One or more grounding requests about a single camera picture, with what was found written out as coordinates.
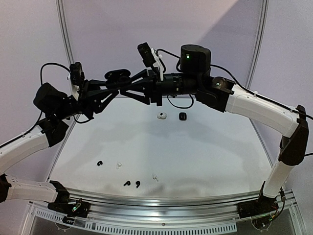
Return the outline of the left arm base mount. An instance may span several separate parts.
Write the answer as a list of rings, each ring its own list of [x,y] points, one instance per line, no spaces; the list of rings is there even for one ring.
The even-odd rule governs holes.
[[[65,216],[61,220],[62,223],[73,225],[75,218],[87,218],[90,211],[91,204],[84,201],[82,198],[79,200],[66,200],[48,203],[47,208],[54,212],[59,212]]]

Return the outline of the large black charging case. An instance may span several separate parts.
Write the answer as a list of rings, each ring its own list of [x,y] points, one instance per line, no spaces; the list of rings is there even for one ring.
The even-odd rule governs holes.
[[[131,83],[131,72],[127,69],[112,70],[104,75],[107,89],[119,89]]]

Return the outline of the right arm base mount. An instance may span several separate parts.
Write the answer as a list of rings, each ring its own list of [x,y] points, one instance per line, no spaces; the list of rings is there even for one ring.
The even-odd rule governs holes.
[[[272,218],[277,218],[284,210],[285,202],[279,209],[277,198],[269,198],[260,194],[255,200],[241,202],[237,204],[237,212],[240,218],[254,217],[258,215],[275,212]]]

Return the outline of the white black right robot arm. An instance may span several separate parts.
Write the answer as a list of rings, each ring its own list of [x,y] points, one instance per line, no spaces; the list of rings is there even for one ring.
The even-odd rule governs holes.
[[[145,69],[131,75],[123,70],[125,86],[120,93],[145,104],[162,105],[163,96],[193,95],[198,102],[219,112],[229,112],[258,121],[276,131],[282,138],[278,160],[264,181],[258,199],[253,202],[256,213],[264,213],[281,193],[291,170],[304,157],[309,137],[308,115],[303,106],[291,108],[242,86],[234,76],[212,77],[211,51],[199,45],[183,45],[176,73],[165,73],[158,51],[147,43],[138,52]]]

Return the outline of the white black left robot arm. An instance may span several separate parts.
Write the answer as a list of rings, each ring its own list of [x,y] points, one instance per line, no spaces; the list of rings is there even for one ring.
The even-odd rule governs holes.
[[[68,96],[49,83],[38,89],[34,104],[45,115],[30,130],[0,146],[0,200],[35,200],[54,203],[61,212],[69,212],[73,203],[68,191],[61,183],[36,182],[18,179],[6,171],[21,160],[41,150],[60,143],[66,136],[69,126],[65,119],[83,114],[89,120],[102,112],[118,95],[117,88],[107,82],[84,81],[74,85],[76,93]]]

